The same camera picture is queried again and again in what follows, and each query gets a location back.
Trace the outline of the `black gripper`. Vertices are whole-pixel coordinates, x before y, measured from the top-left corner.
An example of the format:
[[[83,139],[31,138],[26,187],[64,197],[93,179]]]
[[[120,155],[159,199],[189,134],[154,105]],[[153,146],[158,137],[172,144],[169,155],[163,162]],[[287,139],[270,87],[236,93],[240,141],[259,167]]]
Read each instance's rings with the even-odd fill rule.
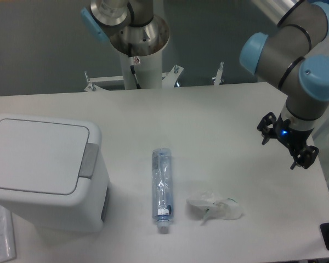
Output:
[[[293,157],[293,163],[290,167],[293,170],[296,166],[308,169],[319,154],[319,149],[315,146],[307,145],[307,139],[312,129],[296,130],[291,127],[291,121],[282,120],[281,115],[278,118],[269,112],[265,115],[257,126],[263,137],[262,145],[265,145],[270,139],[278,139]]]

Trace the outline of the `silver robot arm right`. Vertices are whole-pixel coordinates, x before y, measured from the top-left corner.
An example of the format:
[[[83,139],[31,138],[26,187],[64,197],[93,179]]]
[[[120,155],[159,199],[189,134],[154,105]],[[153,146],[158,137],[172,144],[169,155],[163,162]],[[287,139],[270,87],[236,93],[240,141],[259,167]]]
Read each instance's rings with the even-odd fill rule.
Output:
[[[311,51],[329,36],[329,3],[323,1],[255,1],[277,26],[273,36],[252,35],[240,64],[287,97],[279,116],[268,113],[258,124],[264,142],[276,139],[291,156],[314,157],[307,144],[316,121],[329,105],[329,56]]]

